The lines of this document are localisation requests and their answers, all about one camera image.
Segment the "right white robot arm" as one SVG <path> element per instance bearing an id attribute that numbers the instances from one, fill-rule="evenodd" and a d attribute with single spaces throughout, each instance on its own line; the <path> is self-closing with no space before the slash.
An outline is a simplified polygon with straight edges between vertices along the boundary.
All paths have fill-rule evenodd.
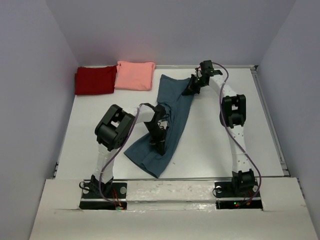
<path id="1" fill-rule="evenodd" d="M 229 72 L 225 67 L 226 76 L 219 69 L 214 69 L 211 60 L 202 61 L 195 68 L 195 74 L 191 75 L 190 81 L 183 91 L 183 96 L 199 94 L 201 88 L 209 86 L 219 96 L 219 119 L 224 127 L 230 144 L 232 156 L 231 182 L 224 187 L 216 187 L 215 192 L 223 193 L 227 190 L 236 197 L 248 197 L 252 200 L 257 196 L 257 183 L 253 168 L 257 166 L 246 151 L 244 138 L 244 125 L 247 119 L 247 100 L 244 94 L 236 93 L 228 84 Z"/>

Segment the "folded red t-shirt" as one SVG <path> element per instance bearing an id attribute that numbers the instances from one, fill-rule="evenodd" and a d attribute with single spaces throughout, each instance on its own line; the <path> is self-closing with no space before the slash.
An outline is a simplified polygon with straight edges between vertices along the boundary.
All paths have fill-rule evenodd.
<path id="1" fill-rule="evenodd" d="M 79 67 L 75 73 L 75 92 L 77 96 L 113 94 L 117 67 Z"/>

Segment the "blue t-shirt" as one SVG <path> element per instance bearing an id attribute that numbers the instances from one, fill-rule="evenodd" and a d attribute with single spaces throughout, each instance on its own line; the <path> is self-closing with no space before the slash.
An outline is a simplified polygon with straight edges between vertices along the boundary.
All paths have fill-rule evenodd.
<path id="1" fill-rule="evenodd" d="M 194 99 L 193 95 L 182 95 L 189 81 L 189 78 L 174 79 L 164 74 L 160 77 L 156 101 L 166 111 L 164 120 L 168 123 L 168 129 L 164 143 L 165 154 L 160 155 L 151 146 L 149 133 L 124 151 L 135 165 L 155 178 L 159 178 L 169 165 L 184 132 Z"/>

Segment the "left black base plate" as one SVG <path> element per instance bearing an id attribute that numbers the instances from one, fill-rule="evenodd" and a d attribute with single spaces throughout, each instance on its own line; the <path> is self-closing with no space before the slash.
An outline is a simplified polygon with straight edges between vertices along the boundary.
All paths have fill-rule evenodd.
<path id="1" fill-rule="evenodd" d="M 127 209 L 127 183 L 115 181 L 105 190 L 103 195 L 97 186 L 90 181 L 81 181 L 81 197 L 79 208 L 82 210 L 126 210 Z"/>

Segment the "pink t-shirt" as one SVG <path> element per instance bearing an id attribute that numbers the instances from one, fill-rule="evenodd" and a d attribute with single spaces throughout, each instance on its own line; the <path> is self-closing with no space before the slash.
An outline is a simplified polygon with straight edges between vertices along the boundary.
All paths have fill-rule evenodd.
<path id="1" fill-rule="evenodd" d="M 156 68 L 154 62 L 117 62 L 117 76 L 114 87 L 121 90 L 150 91 Z"/>

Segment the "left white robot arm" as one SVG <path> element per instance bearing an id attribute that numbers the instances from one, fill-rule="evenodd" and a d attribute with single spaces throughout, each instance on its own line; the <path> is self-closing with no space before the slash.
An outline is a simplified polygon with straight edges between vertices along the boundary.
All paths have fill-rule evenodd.
<path id="1" fill-rule="evenodd" d="M 167 124 L 165 107 L 142 103 L 138 107 L 121 108 L 113 104 L 96 126 L 94 133 L 98 143 L 96 168 L 91 175 L 90 186 L 103 199 L 112 187 L 113 166 L 116 156 L 125 146 L 136 124 L 144 123 L 150 134 L 149 145 L 160 155 L 165 154 Z"/>

